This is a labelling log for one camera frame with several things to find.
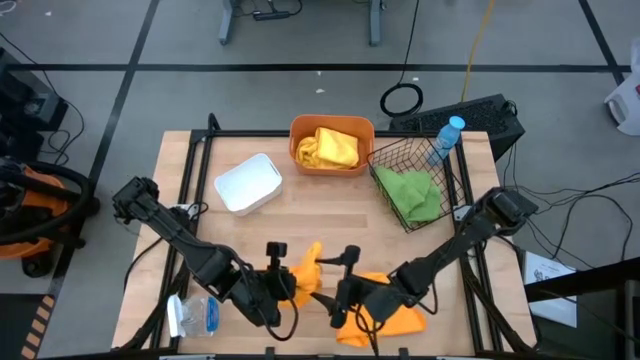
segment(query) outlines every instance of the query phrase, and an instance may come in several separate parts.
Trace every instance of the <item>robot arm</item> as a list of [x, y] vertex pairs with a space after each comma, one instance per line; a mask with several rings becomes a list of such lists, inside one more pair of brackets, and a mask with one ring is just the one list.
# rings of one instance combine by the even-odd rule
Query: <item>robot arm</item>
[[[280, 325], [278, 301], [291, 299], [295, 277], [280, 266], [286, 244], [269, 243], [271, 265], [255, 271], [226, 245], [203, 242], [183, 226], [182, 210], [167, 209], [158, 203], [158, 187], [146, 178], [134, 178], [114, 197], [116, 216], [128, 223], [137, 219], [149, 225], [182, 256], [195, 281], [223, 302], [231, 299], [254, 325]], [[520, 229], [537, 206], [513, 190], [493, 188], [467, 211], [458, 232], [436, 251], [400, 265], [383, 284], [353, 274], [360, 249], [347, 246], [345, 252], [319, 263], [345, 265], [344, 278], [338, 282], [336, 297], [312, 294], [328, 310], [331, 326], [341, 328], [348, 311], [364, 305], [372, 318], [383, 323], [405, 305], [413, 307], [428, 292], [435, 274], [456, 259], [466, 256], [475, 244], [494, 235], [512, 235]]]
[[286, 245], [269, 243], [267, 255], [272, 257], [272, 266], [254, 271], [230, 247], [193, 236], [180, 221], [188, 216], [186, 212], [167, 209], [158, 202], [158, 195], [153, 181], [133, 178], [113, 197], [116, 217], [127, 224], [136, 219], [151, 227], [184, 257], [194, 280], [218, 301], [231, 299], [256, 326], [279, 326], [278, 300], [287, 300], [286, 294], [293, 296], [295, 291], [295, 278], [278, 261], [286, 255]]

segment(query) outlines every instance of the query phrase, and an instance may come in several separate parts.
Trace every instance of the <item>wooden table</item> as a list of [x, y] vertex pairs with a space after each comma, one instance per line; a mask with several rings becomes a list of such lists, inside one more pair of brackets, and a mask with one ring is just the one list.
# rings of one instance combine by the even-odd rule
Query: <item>wooden table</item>
[[[153, 179], [159, 185], [160, 201], [165, 205], [175, 204], [178, 198], [189, 135], [189, 132], [180, 131], [169, 131], [164, 135]], [[376, 139], [375, 147], [394, 140]], [[469, 132], [463, 133], [463, 144], [472, 191], [479, 198], [498, 185], [489, 141], [486, 133]], [[216, 194], [213, 180], [257, 152], [266, 153], [282, 174], [283, 193], [254, 213], [235, 217], [225, 209]], [[196, 154], [196, 159], [194, 171], [197, 172], [199, 154]], [[268, 241], [288, 244], [288, 255], [283, 261], [288, 266], [297, 264], [314, 241], [321, 241], [325, 257], [337, 256], [348, 244], [360, 246], [362, 253], [356, 273], [389, 272], [403, 261], [429, 254], [453, 234], [449, 216], [406, 234], [368, 174], [352, 179], [299, 175], [289, 157], [287, 138], [214, 138], [209, 166], [204, 201], [210, 207], [201, 217], [198, 238], [232, 246], [245, 261], [258, 269], [267, 265], [265, 246]], [[195, 192], [196, 179], [197, 173], [192, 176], [190, 196]], [[143, 226], [136, 254], [156, 238], [153, 231]], [[156, 304], [167, 248], [167, 244], [162, 242], [142, 258], [131, 273], [113, 338], [114, 346], [126, 342]], [[513, 250], [499, 241], [490, 241], [485, 255], [496, 305], [524, 341], [533, 345], [535, 333]], [[335, 284], [343, 269], [333, 266], [323, 269], [323, 292], [335, 295]], [[438, 273], [436, 284], [440, 311], [436, 316], [427, 316], [427, 330], [419, 334], [381, 338], [381, 354], [397, 354], [400, 347], [407, 347], [412, 355], [474, 353], [457, 262]], [[193, 281], [189, 292], [205, 293]], [[424, 303], [433, 306], [431, 293]], [[289, 331], [292, 313], [288, 309], [282, 312], [282, 326], [276, 331], [285, 334]], [[479, 303], [478, 313], [483, 326], [484, 346], [490, 349], [486, 314]], [[221, 305], [220, 321], [213, 337], [183, 339], [179, 351], [263, 354], [265, 347], [274, 346], [276, 354], [372, 355], [370, 348], [338, 344], [336, 331], [329, 326], [325, 309], [316, 303], [301, 309], [297, 332], [284, 343], [273, 340], [263, 327], [249, 323], [230, 301]], [[163, 343], [168, 344], [167, 334]]]

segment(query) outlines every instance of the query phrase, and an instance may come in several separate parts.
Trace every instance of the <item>clear plastic bottle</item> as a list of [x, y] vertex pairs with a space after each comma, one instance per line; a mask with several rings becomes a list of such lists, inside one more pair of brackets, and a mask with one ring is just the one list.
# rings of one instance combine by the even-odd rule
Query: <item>clear plastic bottle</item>
[[167, 301], [167, 320], [171, 337], [212, 336], [218, 328], [220, 310], [211, 296], [192, 296], [180, 301], [171, 295]]
[[464, 129], [465, 122], [459, 116], [449, 118], [449, 124], [445, 125], [433, 144], [433, 149], [427, 155], [427, 162], [431, 166], [439, 165], [455, 146], [460, 138], [460, 130]]

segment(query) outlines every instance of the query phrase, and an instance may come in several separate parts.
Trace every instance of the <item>gray floor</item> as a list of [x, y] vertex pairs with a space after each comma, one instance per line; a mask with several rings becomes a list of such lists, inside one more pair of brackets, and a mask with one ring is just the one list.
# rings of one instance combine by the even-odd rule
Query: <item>gray floor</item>
[[[256, 0], [258, 5], [266, 6]], [[50, 0], [20, 2], [0, 17], [0, 31], [40, 63], [98, 64], [129, 61], [149, 0]], [[276, 0], [295, 8], [295, 1]], [[304, 0], [299, 16], [274, 22], [234, 19], [231, 43], [217, 41], [221, 5], [210, 0], [162, 0], [151, 26], [141, 63], [261, 64], [261, 63], [401, 63], [410, 30], [412, 1], [388, 0], [383, 13], [383, 39], [370, 48], [366, 6], [343, 0]], [[487, 0], [424, 2], [416, 25], [411, 63], [464, 64]], [[640, 36], [635, 0], [591, 1], [618, 64], [629, 64], [629, 44]], [[250, 1], [243, 5], [252, 8]], [[11, 48], [11, 53], [21, 58]], [[483, 42], [478, 64], [606, 65], [577, 0], [498, 0]], [[51, 72], [58, 92], [76, 104], [86, 119], [84, 135], [70, 149], [69, 166], [85, 174], [98, 145], [124, 73]], [[118, 226], [109, 198], [131, 176], [153, 172], [162, 133], [203, 128], [214, 112], [225, 129], [286, 129], [301, 113], [356, 114], [378, 129], [389, 120], [379, 110], [380, 95], [397, 72], [137, 72], [133, 78], [113, 142], [98, 182], [106, 206], [83, 230], [88, 245], [72, 259], [40, 356], [106, 351], [118, 317], [122, 279], [131, 261], [134, 238]], [[458, 101], [464, 74], [407, 73], [425, 93], [423, 109]], [[612, 126], [602, 104], [615, 88], [610, 74], [599, 73], [474, 73], [468, 98], [503, 93], [514, 100], [527, 134], [519, 141], [519, 185], [536, 190], [598, 186], [640, 170], [640, 141]], [[403, 94], [391, 106], [410, 102]], [[79, 126], [70, 112], [63, 128]], [[506, 159], [498, 163], [502, 173]], [[605, 192], [629, 212], [640, 215], [640, 192], [626, 185]], [[559, 238], [566, 209], [535, 219], [552, 241]], [[620, 258], [628, 226], [611, 204], [585, 200], [563, 247], [592, 265]], [[545, 255], [528, 230], [516, 236], [518, 245]], [[640, 256], [637, 231], [627, 257]], [[568, 265], [584, 265], [561, 255]], [[19, 263], [0, 262], [0, 292], [43, 292], [49, 279], [32, 280]], [[583, 299], [611, 316], [611, 294]], [[580, 313], [580, 329], [571, 348], [595, 354], [611, 335]], [[545, 336], [564, 337], [575, 331], [545, 326]]]

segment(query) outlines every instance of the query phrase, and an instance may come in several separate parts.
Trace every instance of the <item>wire basket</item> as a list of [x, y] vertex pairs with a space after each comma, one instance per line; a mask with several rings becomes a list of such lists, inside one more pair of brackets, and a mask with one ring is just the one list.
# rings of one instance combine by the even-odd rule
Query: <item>wire basket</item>
[[[429, 156], [437, 157], [435, 161], [432, 161], [432, 163], [436, 163], [435, 165], [429, 164], [427, 160]], [[456, 201], [464, 198], [464, 191], [462, 190], [460, 181], [458, 181], [451, 170], [448, 158], [448, 156], [445, 159], [440, 158], [440, 155], [434, 151], [431, 141], [426, 137], [402, 139], [369, 154], [367, 158], [369, 163], [369, 172], [407, 233], [418, 230], [423, 226], [450, 214], [452, 211], [450, 194], [455, 194]], [[383, 166], [398, 174], [402, 174], [410, 170], [427, 171], [429, 175], [431, 175], [431, 181], [433, 184], [440, 188], [441, 201], [440, 214], [438, 217], [430, 221], [406, 221], [400, 213], [400, 210], [398, 210], [396, 204], [389, 196], [387, 189], [385, 189], [384, 185], [378, 178], [378, 175], [375, 172], [375, 168], [377, 166]]]

